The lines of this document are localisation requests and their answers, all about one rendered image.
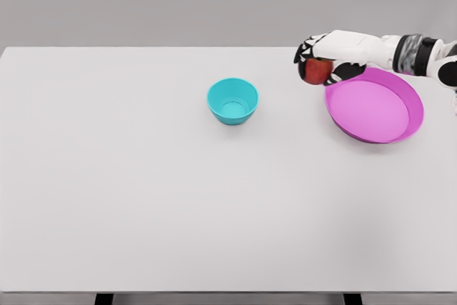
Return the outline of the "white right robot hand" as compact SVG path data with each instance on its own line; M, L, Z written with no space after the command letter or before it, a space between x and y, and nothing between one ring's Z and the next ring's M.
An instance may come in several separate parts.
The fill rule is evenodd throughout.
M305 59L325 59L333 62L330 78L321 85L330 86L361 75L368 62L369 47L378 38L353 31L333 30L312 35L301 43L293 62Z

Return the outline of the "red apple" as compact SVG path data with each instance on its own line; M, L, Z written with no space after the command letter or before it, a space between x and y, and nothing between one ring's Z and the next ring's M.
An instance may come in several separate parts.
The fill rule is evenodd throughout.
M298 62L298 73L307 84L324 84L331 76L333 62L325 59L305 59Z

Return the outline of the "pink plate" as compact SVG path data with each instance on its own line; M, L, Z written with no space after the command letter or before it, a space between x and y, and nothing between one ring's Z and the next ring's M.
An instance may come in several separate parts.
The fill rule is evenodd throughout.
M425 110L416 90L401 77L377 68L325 88L333 122L346 134L372 144L390 144L413 136Z

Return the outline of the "blue bowl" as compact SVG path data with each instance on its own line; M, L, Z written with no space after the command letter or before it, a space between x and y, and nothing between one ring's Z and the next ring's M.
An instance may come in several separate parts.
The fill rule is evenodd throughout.
M259 102L257 88L244 79L227 78L213 84L206 95L211 113L222 124L236 126L246 122Z

